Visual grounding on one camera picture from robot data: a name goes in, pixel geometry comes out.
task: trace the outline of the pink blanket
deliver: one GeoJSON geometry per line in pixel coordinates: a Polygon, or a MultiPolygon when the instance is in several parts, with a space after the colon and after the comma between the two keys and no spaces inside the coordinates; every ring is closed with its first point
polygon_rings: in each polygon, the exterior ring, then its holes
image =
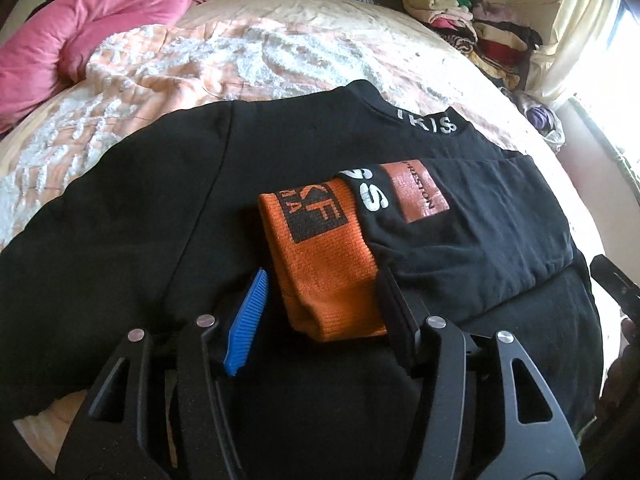
{"type": "Polygon", "coordinates": [[[173,25],[191,1],[55,0],[44,7],[0,48],[0,134],[83,79],[102,40],[142,25],[173,25]]]}

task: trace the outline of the bed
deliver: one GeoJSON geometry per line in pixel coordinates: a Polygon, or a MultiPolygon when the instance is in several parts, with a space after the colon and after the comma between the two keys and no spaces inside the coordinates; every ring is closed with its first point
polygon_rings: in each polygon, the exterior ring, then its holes
{"type": "MultiPolygon", "coordinates": [[[[419,115],[452,106],[495,144],[531,155],[587,261],[604,252],[569,177],[511,102],[419,22],[352,0],[210,0],[175,27],[149,25],[107,38],[86,80],[40,105],[0,142],[0,248],[106,150],[163,114],[220,100],[309,94],[360,78],[419,115]]],[[[607,369],[618,356],[619,310],[593,288],[607,369]]],[[[51,469],[81,398],[17,423],[51,469]]]]}

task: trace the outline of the black clamp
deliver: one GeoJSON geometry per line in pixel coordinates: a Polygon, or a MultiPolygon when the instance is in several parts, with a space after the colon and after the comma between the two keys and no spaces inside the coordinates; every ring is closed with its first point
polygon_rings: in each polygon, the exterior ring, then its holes
{"type": "Polygon", "coordinates": [[[604,254],[594,257],[591,276],[606,290],[635,326],[640,328],[640,287],[604,254]]]}
{"type": "MultiPolygon", "coordinates": [[[[435,377],[424,381],[398,480],[582,477],[571,429],[511,333],[487,338],[462,332],[443,317],[425,316],[423,305],[405,300],[388,269],[378,273],[376,289],[398,362],[412,376],[435,377]]],[[[220,381],[248,351],[250,340],[233,343],[235,333],[244,333],[237,322],[238,312],[250,311],[245,304],[246,297],[231,316],[200,316],[157,346],[143,330],[132,330],[76,415],[56,476],[242,480],[220,381]],[[166,430],[167,369],[177,369],[169,410],[177,467],[166,430]]]]}
{"type": "Polygon", "coordinates": [[[267,276],[260,270],[240,300],[220,308],[219,319],[211,314],[199,316],[168,340],[158,338],[162,344],[156,348],[145,330],[129,332],[74,418],[56,463],[56,476],[63,480],[243,479],[220,381],[234,375],[246,361],[267,293],[267,276]],[[167,370],[177,370],[172,409],[166,406],[167,370]]]}
{"type": "Polygon", "coordinates": [[[487,338],[425,316],[389,269],[378,272],[376,293],[398,362],[436,377],[424,382],[398,480],[582,478],[571,428],[513,334],[487,338]]]}

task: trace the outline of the window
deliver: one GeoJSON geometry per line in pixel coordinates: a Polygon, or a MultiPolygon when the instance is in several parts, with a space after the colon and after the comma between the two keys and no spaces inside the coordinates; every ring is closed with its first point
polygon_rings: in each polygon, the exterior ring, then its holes
{"type": "Polygon", "coordinates": [[[604,53],[583,67],[576,99],[640,182],[640,24],[621,10],[604,53]]]}

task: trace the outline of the metal screw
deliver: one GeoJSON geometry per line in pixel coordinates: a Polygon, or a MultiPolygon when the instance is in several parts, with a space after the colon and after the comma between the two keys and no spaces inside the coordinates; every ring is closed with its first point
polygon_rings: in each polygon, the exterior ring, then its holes
{"type": "Polygon", "coordinates": [[[513,340],[515,339],[513,334],[511,332],[507,332],[506,330],[500,330],[500,332],[497,333],[497,338],[499,341],[507,344],[513,343],[513,340]]]}
{"type": "Polygon", "coordinates": [[[211,326],[216,322],[216,318],[211,314],[202,314],[202,316],[198,316],[196,319],[196,325],[202,328],[206,328],[207,326],[211,326]]]}
{"type": "Polygon", "coordinates": [[[131,332],[127,334],[127,339],[132,343],[136,343],[140,341],[145,336],[145,331],[141,328],[134,328],[131,332]]]}
{"type": "Polygon", "coordinates": [[[444,321],[443,317],[440,316],[429,316],[427,318],[427,324],[431,328],[444,328],[447,325],[447,322],[444,321]]]}

